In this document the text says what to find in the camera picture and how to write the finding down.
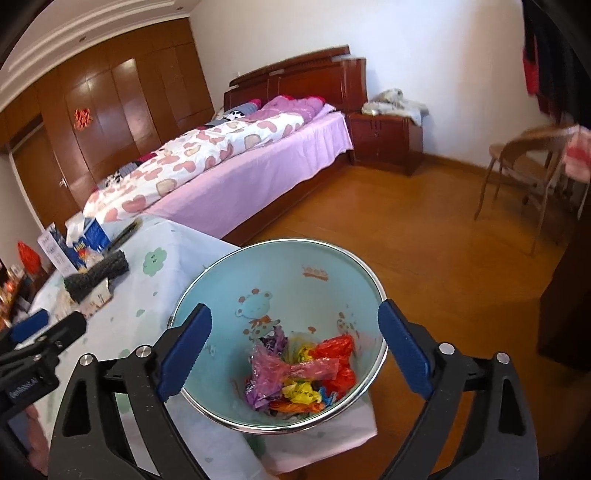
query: green flower print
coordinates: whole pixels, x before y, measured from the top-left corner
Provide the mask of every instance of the green flower print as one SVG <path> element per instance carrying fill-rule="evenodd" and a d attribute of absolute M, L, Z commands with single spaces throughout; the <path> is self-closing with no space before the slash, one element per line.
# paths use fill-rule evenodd
<path fill-rule="evenodd" d="M 144 273 L 150 277 L 156 275 L 156 273 L 162 270 L 166 257 L 166 250 L 162 250 L 161 248 L 157 248 L 153 252 L 148 252 L 144 259 Z"/>

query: wooden floor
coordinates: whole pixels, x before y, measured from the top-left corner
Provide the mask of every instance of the wooden floor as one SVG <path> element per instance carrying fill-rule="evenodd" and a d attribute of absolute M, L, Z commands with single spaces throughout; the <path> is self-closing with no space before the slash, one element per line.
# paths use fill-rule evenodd
<path fill-rule="evenodd" d="M 535 258 L 530 249 L 536 212 L 521 214 L 519 194 L 492 191 L 473 220 L 481 178 L 449 166 L 427 165 L 413 177 L 348 167 L 336 180 L 269 226 L 255 241 L 321 239 L 344 247 L 376 272 L 406 316 L 438 341 L 463 353 L 509 353 L 531 404 L 540 453 L 556 448 L 555 415 L 577 374 L 536 354 L 538 299 L 564 245 L 551 219 Z M 372 388 L 378 435 L 364 446 L 283 476 L 298 480 L 377 479 L 421 410 L 389 356 Z M 449 464 L 467 414 L 462 404 L 438 464 Z"/>

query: pink bed sheet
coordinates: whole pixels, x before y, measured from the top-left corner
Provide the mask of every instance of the pink bed sheet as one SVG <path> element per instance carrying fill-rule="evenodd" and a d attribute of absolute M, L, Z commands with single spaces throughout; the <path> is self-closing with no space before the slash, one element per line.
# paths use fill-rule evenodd
<path fill-rule="evenodd" d="M 146 213 L 222 238 L 352 148 L 345 117 L 329 113 L 280 142 L 220 163 Z"/>

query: cartoon frog print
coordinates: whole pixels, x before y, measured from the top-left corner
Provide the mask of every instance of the cartoon frog print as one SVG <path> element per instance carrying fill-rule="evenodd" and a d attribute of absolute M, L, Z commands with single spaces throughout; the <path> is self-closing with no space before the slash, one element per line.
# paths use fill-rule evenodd
<path fill-rule="evenodd" d="M 279 325 L 280 320 L 271 320 L 267 315 L 271 309 L 272 298 L 270 291 L 261 292 L 258 288 L 253 288 L 249 295 L 238 299 L 236 316 L 248 320 L 250 328 L 244 329 L 242 333 L 248 335 L 250 340 L 265 336 L 275 325 Z"/>

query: red paper decoration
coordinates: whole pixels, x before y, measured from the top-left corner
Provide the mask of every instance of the red paper decoration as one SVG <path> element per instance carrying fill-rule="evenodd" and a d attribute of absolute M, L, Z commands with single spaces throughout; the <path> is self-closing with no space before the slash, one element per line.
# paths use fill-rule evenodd
<path fill-rule="evenodd" d="M 74 127 L 76 130 L 84 130 L 92 122 L 90 116 L 90 110 L 83 108 L 82 110 L 76 109 Z"/>

